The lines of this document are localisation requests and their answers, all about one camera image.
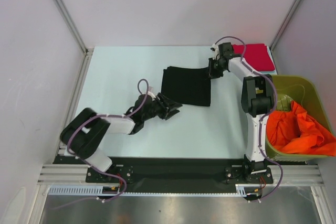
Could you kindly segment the black t shirt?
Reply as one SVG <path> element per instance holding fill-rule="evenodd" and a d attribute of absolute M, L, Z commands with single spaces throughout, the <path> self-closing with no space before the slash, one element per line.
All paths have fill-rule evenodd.
<path fill-rule="evenodd" d="M 211 80 L 207 68 L 167 67 L 163 70 L 161 93 L 181 104 L 209 107 Z"/>

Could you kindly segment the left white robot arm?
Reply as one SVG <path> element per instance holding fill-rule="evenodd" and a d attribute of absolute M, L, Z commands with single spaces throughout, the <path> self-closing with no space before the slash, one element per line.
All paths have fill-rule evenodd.
<path fill-rule="evenodd" d="M 178 114 L 181 103 L 161 93 L 139 95 L 134 106 L 123 115 L 98 115 L 93 109 L 83 109 L 61 132 L 60 140 L 70 154 L 98 169 L 105 182 L 115 178 L 112 160 L 99 148 L 103 137 L 112 134 L 134 135 L 143 129 L 147 120 L 158 117 L 168 120 Z"/>

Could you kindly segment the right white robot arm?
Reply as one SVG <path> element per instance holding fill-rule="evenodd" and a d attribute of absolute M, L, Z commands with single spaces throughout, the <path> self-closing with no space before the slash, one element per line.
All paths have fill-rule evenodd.
<path fill-rule="evenodd" d="M 217 79 L 228 71 L 243 84 L 241 107 L 247 116 L 248 141 L 241 171 L 245 181 L 254 183 L 267 172 L 266 124 L 275 110 L 276 89 L 272 77 L 255 70 L 243 53 L 234 53 L 231 43 L 216 42 L 211 50 L 214 55 L 208 59 L 208 76 Z"/>

